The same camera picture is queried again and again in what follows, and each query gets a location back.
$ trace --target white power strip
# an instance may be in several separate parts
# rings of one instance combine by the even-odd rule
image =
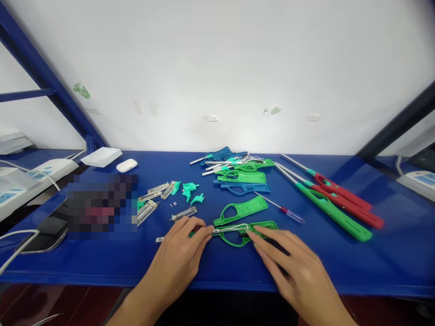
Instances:
[[[397,182],[414,190],[420,195],[435,201],[435,174],[429,171],[409,172],[397,179]]]
[[[78,168],[78,164],[73,160],[56,158],[39,165],[32,172],[27,172],[38,184],[28,190],[12,189],[0,193],[0,221],[52,185],[48,177],[33,171],[49,174],[54,181],[57,181],[76,168]]]

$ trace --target hand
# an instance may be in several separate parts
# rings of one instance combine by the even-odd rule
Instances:
[[[356,325],[338,296],[319,257],[286,230],[255,229],[278,242],[284,254],[259,235],[248,231],[258,254],[275,280],[280,294],[311,326]],[[289,275],[284,275],[280,265]]]
[[[194,230],[199,230],[189,238]],[[153,325],[183,294],[198,273],[205,245],[214,226],[197,217],[183,217],[164,237],[140,283],[129,293],[108,325]]]

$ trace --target right hand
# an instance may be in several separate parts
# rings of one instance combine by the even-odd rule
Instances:
[[[281,295],[311,326],[355,326],[319,257],[296,235],[286,230],[255,229],[278,242],[284,254],[259,235],[248,231],[258,254],[272,274]],[[289,275],[285,276],[280,265]]]

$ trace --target blue workbench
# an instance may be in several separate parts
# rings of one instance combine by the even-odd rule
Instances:
[[[100,182],[107,174],[118,174],[115,166],[128,158],[138,162],[129,174],[138,175],[138,194],[166,181],[178,180],[200,184],[194,195],[204,193],[204,204],[197,204],[197,217],[211,224],[228,203],[241,203],[255,194],[235,196],[213,185],[213,175],[202,177],[199,164],[189,162],[200,153],[124,152],[106,168],[89,168],[81,182]],[[260,154],[282,162],[285,166],[309,177],[276,154]],[[306,219],[298,225],[270,205],[242,220],[257,222],[274,220],[280,229],[297,234],[322,259],[340,294],[385,295],[401,297],[435,297],[435,206],[389,179],[362,160],[350,156],[292,155],[309,168],[329,177],[373,205],[372,212],[385,220],[382,230],[372,230],[373,238],[360,243],[328,218],[304,197],[275,168],[264,172],[273,192],[271,200],[290,208]],[[67,190],[23,220],[13,230],[34,228],[66,197]],[[177,202],[170,207],[169,203]],[[172,222],[172,214],[187,208],[186,197],[179,191],[123,240],[72,240],[68,237],[53,252],[21,255],[0,277],[0,282],[55,283],[135,286],[145,274],[159,245],[155,238],[164,236]],[[5,261],[17,236],[0,242],[0,262]],[[255,252],[252,243],[233,248],[214,237],[207,245],[198,276],[191,288],[275,291],[272,277]]]

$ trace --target small metal part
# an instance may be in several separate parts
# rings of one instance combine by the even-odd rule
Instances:
[[[163,191],[163,190],[165,190],[167,187],[169,187],[169,182],[164,183],[164,184],[162,184],[162,185],[160,185],[160,186],[157,186],[157,187],[154,187],[154,188],[148,190],[148,193],[156,192],[156,191],[159,191],[159,190],[160,190],[160,191]]]
[[[137,226],[141,225],[152,212],[155,211],[159,201],[157,203],[152,200],[148,200],[147,203],[137,212]]]
[[[196,209],[195,206],[191,206],[188,209],[178,213],[178,214],[174,214],[172,215],[172,218],[170,219],[170,221],[178,221],[180,218],[182,218],[183,216],[191,216],[192,214],[195,214],[198,210]]]
[[[168,196],[171,194],[171,192],[174,190],[175,188],[175,181],[172,181],[169,186],[166,188],[166,190],[164,191],[163,195],[161,196],[162,199],[166,199],[168,198]]]
[[[161,190],[157,190],[157,191],[154,191],[154,192],[149,192],[148,194],[139,197],[137,200],[138,201],[147,201],[149,199],[153,199],[153,198],[156,198],[156,197],[161,196],[161,195],[162,195],[162,191]]]

